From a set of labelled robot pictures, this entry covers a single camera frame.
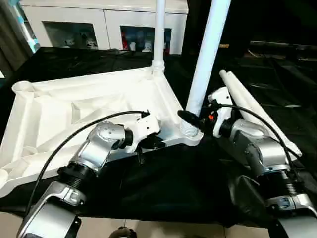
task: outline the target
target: black fabric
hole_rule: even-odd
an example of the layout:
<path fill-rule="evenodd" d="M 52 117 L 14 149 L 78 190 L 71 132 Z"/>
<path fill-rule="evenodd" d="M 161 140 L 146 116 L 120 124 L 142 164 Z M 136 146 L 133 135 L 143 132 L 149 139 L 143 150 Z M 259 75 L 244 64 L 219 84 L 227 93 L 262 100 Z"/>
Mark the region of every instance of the black fabric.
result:
<path fill-rule="evenodd" d="M 140 68 L 151 65 L 148 53 L 120 53 L 77 49 L 40 48 L 0 89 L 0 134 L 14 100 L 11 86 L 31 82 Z M 197 57 L 167 56 L 165 75 L 184 107 Z M 233 71 L 275 122 L 303 151 L 302 163 L 316 171 L 316 63 L 271 59 L 235 59 L 218 53 L 207 93 L 223 86 L 221 69 Z M 92 186 L 88 202 L 78 215 L 156 221 L 243 223 L 268 227 L 271 217 L 250 171 L 233 160 L 221 141 L 205 136 L 196 147 L 176 145 L 137 157 L 109 163 Z M 299 171 L 306 190 L 316 202 L 317 184 L 305 170 Z M 38 199 L 51 181 L 44 180 Z M 0 198 L 0 210 L 23 215 L 34 184 L 16 188 Z"/>

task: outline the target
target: figurine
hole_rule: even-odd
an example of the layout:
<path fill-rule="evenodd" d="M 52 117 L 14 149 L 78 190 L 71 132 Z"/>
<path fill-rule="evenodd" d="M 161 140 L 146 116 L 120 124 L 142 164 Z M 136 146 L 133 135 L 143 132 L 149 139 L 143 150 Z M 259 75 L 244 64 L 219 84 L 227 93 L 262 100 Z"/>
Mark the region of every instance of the figurine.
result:
<path fill-rule="evenodd" d="M 86 40 L 88 37 L 91 36 L 91 32 L 89 31 L 80 31 L 79 35 L 82 39 Z"/>
<path fill-rule="evenodd" d="M 97 50 L 98 49 L 98 45 L 96 40 L 94 40 L 93 38 L 87 38 L 86 39 L 86 46 L 88 49 L 92 49 L 92 50 Z"/>
<path fill-rule="evenodd" d="M 74 38 L 68 38 L 64 40 L 65 46 L 64 48 L 71 48 L 71 46 L 75 45 L 75 39 Z"/>
<path fill-rule="evenodd" d="M 131 50 L 131 51 L 136 51 L 136 43 L 135 43 L 134 41 L 132 41 L 132 42 L 130 43 L 130 50 Z"/>
<path fill-rule="evenodd" d="M 144 49 L 142 52 L 152 52 L 152 43 L 149 40 L 145 40 Z"/>

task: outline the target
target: wire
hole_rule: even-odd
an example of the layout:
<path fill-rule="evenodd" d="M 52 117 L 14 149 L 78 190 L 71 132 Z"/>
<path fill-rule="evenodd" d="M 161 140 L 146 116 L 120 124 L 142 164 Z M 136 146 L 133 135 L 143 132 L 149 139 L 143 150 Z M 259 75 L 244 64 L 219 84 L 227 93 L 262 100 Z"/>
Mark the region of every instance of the wire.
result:
<path fill-rule="evenodd" d="M 288 164 L 291 168 L 294 168 L 294 164 L 293 161 L 291 159 L 288 147 L 286 146 L 285 142 L 283 141 L 283 139 L 281 138 L 281 136 L 277 133 L 277 131 L 273 128 L 273 126 L 271 126 L 266 120 L 264 120 L 261 116 L 259 116 L 258 114 L 252 112 L 249 109 L 246 109 L 244 107 L 240 107 L 240 106 L 236 106 L 236 105 L 230 105 L 230 104 L 218 104 L 217 105 L 220 108 L 233 108 L 236 110 L 242 110 L 246 113 L 251 114 L 252 116 L 256 117 L 257 119 L 259 119 L 264 125 L 266 125 L 272 132 L 273 134 L 276 136 L 276 138 L 278 139 L 280 145 L 283 147 L 284 151 L 285 151 L 285 155 L 288 161 Z"/>
<path fill-rule="evenodd" d="M 260 57 L 260 56 L 257 56 L 256 54 L 254 54 L 252 51 L 250 51 L 249 49 L 247 49 L 247 51 L 252 55 L 252 56 L 254 56 L 254 57 Z"/>
<path fill-rule="evenodd" d="M 224 226 L 222 226 L 222 227 L 223 227 L 224 238 L 227 238 L 227 236 L 226 236 L 226 228 Z"/>
<path fill-rule="evenodd" d="M 32 206 L 32 202 L 33 202 L 33 198 L 35 195 L 36 190 L 38 189 L 40 182 L 42 180 L 42 177 L 44 175 L 45 170 L 47 169 L 48 165 L 50 164 L 50 162 L 52 161 L 52 159 L 54 158 L 54 156 L 61 150 L 61 148 L 68 142 L 70 141 L 72 138 L 74 138 L 77 134 L 81 133 L 82 131 L 84 131 L 85 129 L 91 127 L 92 125 L 95 125 L 97 123 L 102 122 L 103 120 L 107 120 L 113 117 L 117 117 L 117 116 L 121 116 L 121 115 L 125 115 L 125 114 L 142 114 L 142 115 L 148 115 L 147 112 L 143 112 L 143 111 L 125 111 L 125 112 L 119 112 L 119 113 L 115 113 L 103 118 L 100 118 L 98 120 L 92 121 L 91 123 L 79 128 L 77 131 L 75 131 L 74 133 L 72 133 L 69 137 L 67 137 L 49 156 L 49 158 L 46 160 L 45 164 L 43 165 L 37 179 L 36 179 L 36 183 L 35 186 L 33 188 L 33 191 L 31 193 L 28 205 L 26 207 L 25 210 L 25 216 L 30 212 L 31 206 Z"/>
<path fill-rule="evenodd" d="M 317 182 L 317 176 L 315 175 L 315 172 L 314 172 L 312 169 L 310 169 L 309 166 L 305 166 L 305 165 L 304 165 L 304 163 L 301 161 L 302 158 L 301 158 L 298 154 L 296 154 L 296 152 L 293 151 L 292 149 L 290 149 L 290 148 L 287 147 L 287 150 L 288 150 L 293 156 L 295 156 L 296 159 L 298 159 L 298 160 L 302 163 L 302 165 L 304 166 L 304 168 L 302 168 L 302 169 L 308 171 L 308 172 L 310 173 L 310 175 L 313 177 L 313 179 L 315 180 L 315 182 Z"/>

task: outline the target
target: black cloth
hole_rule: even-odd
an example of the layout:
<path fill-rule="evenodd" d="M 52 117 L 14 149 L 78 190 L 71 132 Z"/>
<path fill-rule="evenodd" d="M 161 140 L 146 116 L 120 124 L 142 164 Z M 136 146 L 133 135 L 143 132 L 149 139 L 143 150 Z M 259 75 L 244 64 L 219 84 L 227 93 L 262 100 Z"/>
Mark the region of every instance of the black cloth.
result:
<path fill-rule="evenodd" d="M 14 100 L 13 83 L 80 76 L 147 67 L 152 55 L 118 51 L 40 48 L 0 89 L 0 134 L 3 135 Z M 186 106 L 196 56 L 166 56 L 165 75 L 175 95 Z M 304 155 L 302 163 L 316 171 L 317 95 L 316 63 L 272 59 L 235 59 L 220 50 L 207 93 L 223 86 L 221 69 L 234 72 L 274 121 Z M 195 223 L 219 222 L 266 227 L 270 221 L 250 171 L 233 160 L 217 140 L 204 136 L 196 147 L 176 145 L 107 165 L 92 186 L 88 202 L 76 212 L 82 216 Z M 316 183 L 300 171 L 315 201 Z M 48 184 L 41 183 L 38 199 Z M 34 183 L 0 198 L 0 210 L 24 215 Z"/>

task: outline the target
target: tiled floor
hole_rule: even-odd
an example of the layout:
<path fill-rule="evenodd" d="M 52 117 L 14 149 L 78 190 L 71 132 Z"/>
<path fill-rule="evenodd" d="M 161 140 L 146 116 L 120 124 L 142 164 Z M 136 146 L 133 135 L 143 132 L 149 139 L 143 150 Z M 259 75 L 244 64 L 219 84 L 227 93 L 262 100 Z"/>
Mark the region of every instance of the tiled floor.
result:
<path fill-rule="evenodd" d="M 108 238 L 108 236 L 120 226 L 124 220 L 82 218 L 82 226 L 78 238 Z M 15 238 L 21 219 L 10 214 L 0 213 L 0 237 Z M 138 238 L 269 238 L 266 229 L 246 228 L 233 226 L 224 229 L 220 225 L 169 223 L 169 222 L 143 222 L 127 220 L 126 227 L 133 228 Z"/>

